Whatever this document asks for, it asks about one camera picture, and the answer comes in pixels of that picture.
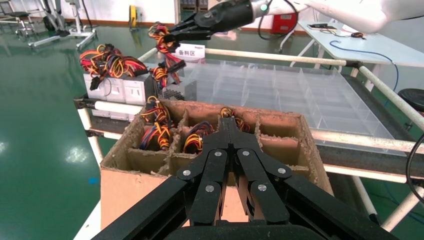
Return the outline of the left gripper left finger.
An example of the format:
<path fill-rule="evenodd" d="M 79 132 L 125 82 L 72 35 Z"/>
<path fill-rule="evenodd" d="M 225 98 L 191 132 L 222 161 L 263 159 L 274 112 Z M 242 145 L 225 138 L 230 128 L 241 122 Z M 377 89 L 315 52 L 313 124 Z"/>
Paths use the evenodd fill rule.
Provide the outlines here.
<path fill-rule="evenodd" d="M 206 135 L 203 150 L 93 237 L 165 240 L 178 230 L 213 226 L 221 218 L 230 161 L 230 120 Z"/>

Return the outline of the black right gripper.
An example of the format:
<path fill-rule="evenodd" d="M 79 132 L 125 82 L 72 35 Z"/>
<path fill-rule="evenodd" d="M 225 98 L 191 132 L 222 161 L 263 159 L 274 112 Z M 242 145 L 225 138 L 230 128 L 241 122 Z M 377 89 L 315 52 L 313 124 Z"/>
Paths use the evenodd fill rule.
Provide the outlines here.
<path fill-rule="evenodd" d="M 168 29 L 165 43 L 210 40 L 212 33 L 227 32 L 254 21 L 254 11 L 249 0 L 227 0 L 216 4 L 207 12 L 198 13 Z"/>

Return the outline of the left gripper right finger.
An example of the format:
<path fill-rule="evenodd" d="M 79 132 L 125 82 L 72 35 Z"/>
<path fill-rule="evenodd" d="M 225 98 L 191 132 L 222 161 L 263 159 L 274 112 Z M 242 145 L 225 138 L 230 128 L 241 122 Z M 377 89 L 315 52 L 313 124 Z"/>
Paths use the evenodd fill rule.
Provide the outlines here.
<path fill-rule="evenodd" d="M 258 237 L 273 240 L 392 240 L 352 207 L 264 153 L 256 137 L 229 120 L 237 184 L 248 189 Z"/>

